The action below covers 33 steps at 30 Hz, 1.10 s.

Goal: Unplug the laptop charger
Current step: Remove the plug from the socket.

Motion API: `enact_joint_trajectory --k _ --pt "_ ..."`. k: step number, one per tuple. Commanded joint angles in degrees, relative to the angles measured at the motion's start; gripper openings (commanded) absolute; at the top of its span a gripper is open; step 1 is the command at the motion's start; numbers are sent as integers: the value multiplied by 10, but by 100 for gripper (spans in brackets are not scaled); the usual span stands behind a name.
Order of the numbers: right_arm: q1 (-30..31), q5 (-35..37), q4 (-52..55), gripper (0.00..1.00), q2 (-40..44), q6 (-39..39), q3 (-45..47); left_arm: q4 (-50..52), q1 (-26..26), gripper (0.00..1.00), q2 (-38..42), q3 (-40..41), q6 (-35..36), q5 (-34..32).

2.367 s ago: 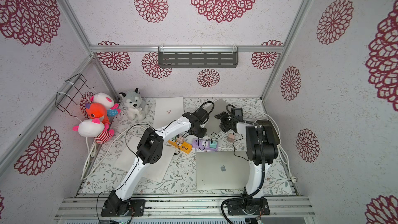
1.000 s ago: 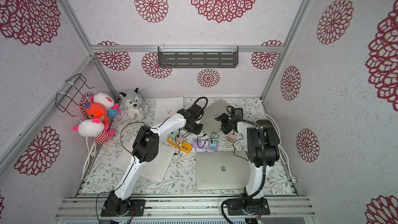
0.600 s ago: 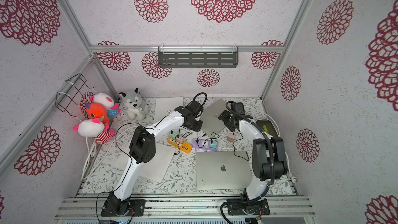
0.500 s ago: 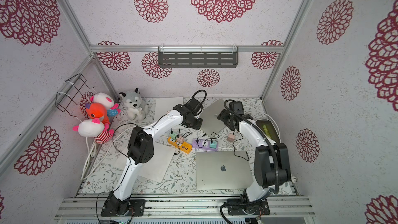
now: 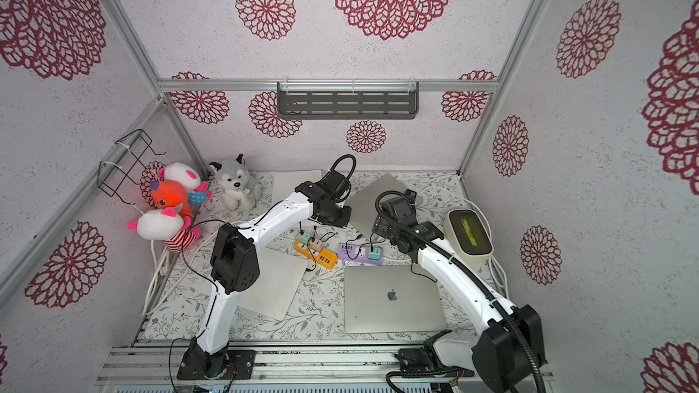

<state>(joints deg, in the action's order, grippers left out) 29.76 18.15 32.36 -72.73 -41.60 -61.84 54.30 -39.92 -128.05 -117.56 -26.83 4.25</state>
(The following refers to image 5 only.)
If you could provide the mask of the pink charger plug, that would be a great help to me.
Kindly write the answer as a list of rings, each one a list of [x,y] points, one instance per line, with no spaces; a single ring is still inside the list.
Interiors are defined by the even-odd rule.
[[[311,243],[309,243],[309,249],[313,252],[320,253],[324,249],[324,243],[320,239],[313,239]]]

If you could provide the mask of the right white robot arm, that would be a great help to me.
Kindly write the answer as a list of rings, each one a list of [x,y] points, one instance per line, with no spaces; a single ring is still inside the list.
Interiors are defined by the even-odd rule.
[[[513,392],[527,377],[535,389],[546,390],[542,319],[529,305],[517,306],[473,270],[493,254],[490,232],[476,209],[453,209],[443,227],[420,222],[413,199],[389,190],[376,198],[374,234],[411,258],[456,300],[473,322],[475,338],[451,330],[426,340],[419,351],[428,365],[411,361],[387,374],[391,387],[397,376],[478,375],[492,392]]]

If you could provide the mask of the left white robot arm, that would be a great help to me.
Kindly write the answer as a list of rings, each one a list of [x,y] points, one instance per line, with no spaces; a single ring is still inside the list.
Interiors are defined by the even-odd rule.
[[[207,355],[224,351],[238,307],[238,298],[260,277],[258,254],[274,238],[311,219],[329,227],[347,227],[351,208],[342,205],[351,190],[351,177],[331,169],[319,181],[306,181],[268,212],[241,227],[218,230],[212,252],[213,281],[209,306],[195,341]]]

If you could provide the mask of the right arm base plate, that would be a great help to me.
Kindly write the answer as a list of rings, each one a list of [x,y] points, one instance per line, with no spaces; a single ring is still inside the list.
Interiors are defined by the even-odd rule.
[[[402,374],[426,374],[444,369],[436,353],[429,347],[401,348],[394,356]]]

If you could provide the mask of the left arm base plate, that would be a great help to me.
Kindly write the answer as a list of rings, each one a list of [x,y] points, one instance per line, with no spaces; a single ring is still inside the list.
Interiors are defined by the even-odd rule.
[[[185,352],[177,380],[249,380],[257,352],[252,349],[224,350],[209,355],[198,350]]]

